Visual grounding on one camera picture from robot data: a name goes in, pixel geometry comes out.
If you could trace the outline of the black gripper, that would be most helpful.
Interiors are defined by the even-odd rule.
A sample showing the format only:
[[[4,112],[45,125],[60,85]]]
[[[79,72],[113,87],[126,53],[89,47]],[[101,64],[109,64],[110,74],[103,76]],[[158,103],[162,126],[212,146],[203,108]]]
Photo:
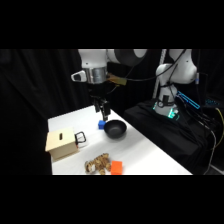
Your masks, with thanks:
[[[101,84],[88,84],[88,91],[92,101],[94,101],[95,111],[96,113],[101,111],[101,100],[106,99],[107,95],[107,83]],[[103,120],[107,121],[108,116],[110,115],[110,103],[109,101],[104,101],[102,103],[103,110]]]

